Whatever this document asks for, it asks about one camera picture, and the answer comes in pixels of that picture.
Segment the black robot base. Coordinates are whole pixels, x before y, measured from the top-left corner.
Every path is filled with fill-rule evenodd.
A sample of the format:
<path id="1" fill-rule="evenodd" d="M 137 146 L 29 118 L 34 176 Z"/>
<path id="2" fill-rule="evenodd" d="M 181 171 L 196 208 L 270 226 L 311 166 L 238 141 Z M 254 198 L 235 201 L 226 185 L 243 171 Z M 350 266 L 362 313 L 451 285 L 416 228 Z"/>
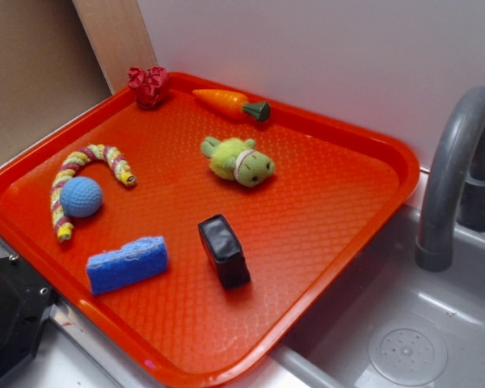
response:
<path id="1" fill-rule="evenodd" d="M 0 385 L 35 360 L 55 298 L 25 258 L 0 258 Z"/>

